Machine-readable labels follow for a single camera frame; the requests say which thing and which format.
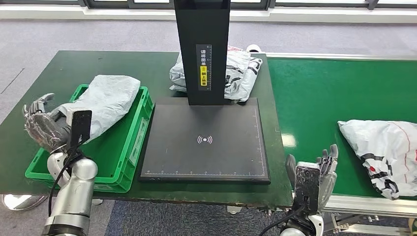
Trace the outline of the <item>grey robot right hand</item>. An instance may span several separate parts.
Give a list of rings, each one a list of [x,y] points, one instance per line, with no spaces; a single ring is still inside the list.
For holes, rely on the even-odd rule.
[[[336,183],[337,160],[336,144],[330,146],[330,152],[324,149],[315,163],[296,163],[293,155],[287,156],[285,168],[294,190],[292,210],[303,208],[303,212],[315,215],[325,208]]]

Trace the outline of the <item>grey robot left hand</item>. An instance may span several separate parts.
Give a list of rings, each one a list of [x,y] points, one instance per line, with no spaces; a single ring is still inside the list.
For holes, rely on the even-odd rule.
[[[29,136],[49,153],[62,148],[68,143],[71,126],[66,114],[59,108],[46,112],[45,106],[54,98],[54,93],[47,93],[23,106],[24,127]]]

